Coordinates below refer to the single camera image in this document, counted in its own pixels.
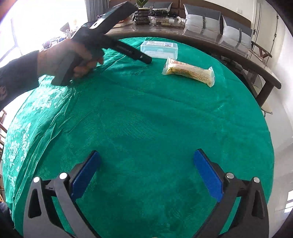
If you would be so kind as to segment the person's left forearm sleeve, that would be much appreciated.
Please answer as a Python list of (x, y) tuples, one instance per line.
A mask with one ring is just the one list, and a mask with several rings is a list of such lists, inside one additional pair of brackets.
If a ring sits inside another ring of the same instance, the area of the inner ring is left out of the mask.
[(38, 52), (34, 51), (1, 67), (1, 109), (21, 94), (39, 86), (37, 58)]

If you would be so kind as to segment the person's left hand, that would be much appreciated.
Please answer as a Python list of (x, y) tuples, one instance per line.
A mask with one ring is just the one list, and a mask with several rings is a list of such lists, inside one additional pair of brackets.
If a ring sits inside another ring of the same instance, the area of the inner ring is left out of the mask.
[(94, 69), (97, 64), (103, 64), (104, 58), (93, 58), (90, 51), (80, 43), (71, 39), (63, 40), (62, 42), (52, 46), (49, 49), (40, 51), (37, 57), (37, 76), (43, 75), (55, 76), (56, 71), (60, 68), (61, 63), (68, 59), (70, 55), (80, 56), (86, 61), (85, 66), (76, 66), (72, 72), (73, 77), (81, 78)]

